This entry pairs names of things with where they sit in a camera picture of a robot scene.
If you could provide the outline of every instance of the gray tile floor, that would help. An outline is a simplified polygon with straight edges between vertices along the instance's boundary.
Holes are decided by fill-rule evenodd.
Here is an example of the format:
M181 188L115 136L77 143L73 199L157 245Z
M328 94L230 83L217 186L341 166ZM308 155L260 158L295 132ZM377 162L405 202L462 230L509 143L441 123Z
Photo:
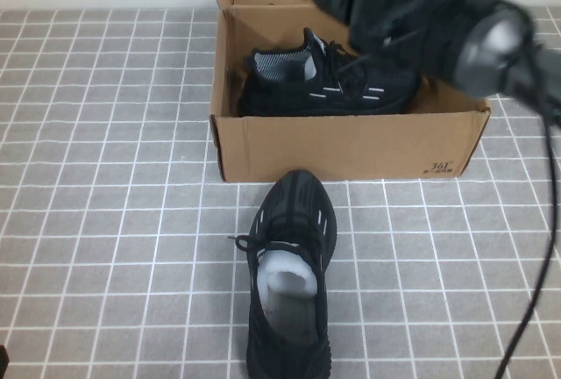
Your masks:
M536 9L561 48L558 9ZM222 184L214 10L0 13L0 343L8 379L242 379L229 234L269 185ZM538 120L506 98L465 175L326 185L333 375L491 378L547 239ZM561 377L561 261L510 379Z

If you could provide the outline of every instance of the shoelace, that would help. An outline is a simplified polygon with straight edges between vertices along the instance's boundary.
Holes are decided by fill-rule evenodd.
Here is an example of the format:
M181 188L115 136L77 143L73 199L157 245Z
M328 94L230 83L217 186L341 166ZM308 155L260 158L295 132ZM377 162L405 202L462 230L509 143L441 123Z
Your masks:
M330 75L350 101L360 99L368 89L369 72L363 61L347 53L343 46L331 41L325 48Z
M301 225L276 226L266 240L259 240L249 234L242 234L237 237L231 236L235 240L236 247L245 253L259 253L269 250L284 250L292 254L297 254L309 265L318 264L322 266L322 241L318 234L314 234L309 227Z

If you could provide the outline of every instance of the black wire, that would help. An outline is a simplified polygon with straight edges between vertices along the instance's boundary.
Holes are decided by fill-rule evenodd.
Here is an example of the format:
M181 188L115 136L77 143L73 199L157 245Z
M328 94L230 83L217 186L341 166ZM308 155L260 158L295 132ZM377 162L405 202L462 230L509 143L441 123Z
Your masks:
M502 379L505 372L507 371L507 366L515 353L518 344L528 327L529 321L534 316L534 311L536 310L537 303L542 295L543 285L545 284L545 279L550 269L551 259L553 253L555 252L557 244L557 225L558 225L558 214L557 214L557 168L555 162L555 156L553 154L553 144L551 139L551 125L553 121L553 111L551 110L549 104L547 103L547 92L545 90L545 80L543 79L543 73L539 69L536 63L536 47L533 44L532 38L533 34L529 36L526 42L525 60L528 65L530 74L533 79L534 88L536 90L536 99L539 105L539 111L542 116L543 121L543 136L544 144L548 157L548 166L550 170L551 179L551 225L550 225L550 241L548 242L545 256L543 258L543 264L540 268L539 276L537 277L536 287L532 293L531 299L529 301L528 307L524 312L522 321L516 328L515 334L513 335L510 343L508 344L507 350L502 357L501 364L497 368L497 372L494 379Z
M551 178L551 238L550 242L548 243L547 250L545 256L543 258L543 264L540 269L540 275L536 281L536 287L534 289L534 293L532 294L532 298L530 299L528 308L522 317L522 321L516 328L516 332L513 335L512 339L510 340L510 344L508 344L507 351L501 360L501 364L497 369L497 373L495 374L495 379L501 379L505 371L507 370L507 365L512 358L513 353L520 342L526 327L528 326L529 321L532 319L534 315L534 310L536 309L537 302L541 296L543 284L545 283L545 278L547 277L550 264L551 264L551 257L553 256L553 252L555 251L555 246L557 243L557 223L558 223L558 215L557 215L557 170L556 170L556 162L555 157L553 155L553 145L551 139L551 122L552 122L552 112L550 106L547 103L547 94L545 92L545 81L543 79L543 74L541 70L538 68L536 64L536 49L532 46L529 48L527 55L526 55L526 62L528 64L530 73L532 74L532 78L534 79L534 85L536 89L536 97L539 103L539 109L542 116L543 121L543 135L545 137L545 149L548 156L549 161L549 169L550 169L550 178Z

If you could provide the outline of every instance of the cardboard box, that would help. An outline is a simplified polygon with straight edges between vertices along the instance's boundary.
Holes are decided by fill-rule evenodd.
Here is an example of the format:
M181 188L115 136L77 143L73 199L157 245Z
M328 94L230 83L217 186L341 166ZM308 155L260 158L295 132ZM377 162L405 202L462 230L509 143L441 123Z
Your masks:
M347 50L347 28L303 0L217 0L210 125L226 182L274 182L295 168L322 180L461 175L490 116L441 82L425 81L407 114L240 118L236 104L253 48L300 46L303 27Z

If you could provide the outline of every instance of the black sneaker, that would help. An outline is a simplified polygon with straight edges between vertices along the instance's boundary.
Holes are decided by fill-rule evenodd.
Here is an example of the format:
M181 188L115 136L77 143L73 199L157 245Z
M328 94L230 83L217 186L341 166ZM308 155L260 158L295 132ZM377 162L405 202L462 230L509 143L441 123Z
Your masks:
M400 113L421 81L412 70L356 62L339 44L326 43L309 28L301 47L256 49L246 60L250 73L239 99L240 117Z
M252 280L251 379L330 377L325 269L336 241L330 199L319 180L301 170L273 186L249 235L236 239Z

